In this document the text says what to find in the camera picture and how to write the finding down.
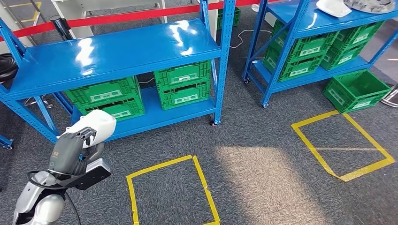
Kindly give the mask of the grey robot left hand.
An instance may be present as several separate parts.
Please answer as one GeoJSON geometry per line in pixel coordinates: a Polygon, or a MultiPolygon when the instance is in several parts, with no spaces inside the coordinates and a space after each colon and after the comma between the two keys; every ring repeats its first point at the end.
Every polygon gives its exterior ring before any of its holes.
{"type": "Polygon", "coordinates": [[[103,142],[96,145],[95,151],[85,158],[79,159],[83,144],[94,136],[96,131],[85,127],[74,133],[61,135],[50,156],[48,170],[59,174],[81,175],[86,172],[87,165],[99,159],[105,149],[103,142]]]}

